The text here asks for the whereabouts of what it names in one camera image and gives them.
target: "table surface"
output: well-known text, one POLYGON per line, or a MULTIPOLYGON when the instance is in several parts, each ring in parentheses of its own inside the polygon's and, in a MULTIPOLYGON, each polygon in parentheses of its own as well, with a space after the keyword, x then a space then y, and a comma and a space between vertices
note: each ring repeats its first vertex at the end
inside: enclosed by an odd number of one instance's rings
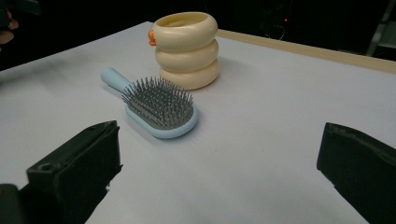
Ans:
POLYGON ((396 76, 221 36, 199 121, 157 139, 100 78, 159 75, 151 22, 0 73, 0 183, 94 124, 120 125, 122 171, 87 223, 366 223, 317 170, 326 122, 396 147, 396 76))

